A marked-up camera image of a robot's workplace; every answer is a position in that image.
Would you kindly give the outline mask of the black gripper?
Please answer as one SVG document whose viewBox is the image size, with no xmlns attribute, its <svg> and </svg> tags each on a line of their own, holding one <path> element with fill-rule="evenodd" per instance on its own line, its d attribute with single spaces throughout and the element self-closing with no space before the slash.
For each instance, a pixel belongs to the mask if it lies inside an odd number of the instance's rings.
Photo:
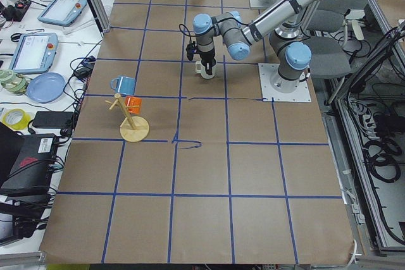
<svg viewBox="0 0 405 270">
<path fill-rule="evenodd" d="M 207 65 L 207 75 L 214 75 L 214 64 L 215 64 L 215 51 L 202 52 L 198 51 L 198 54 L 201 57 L 202 64 Z"/>
</svg>

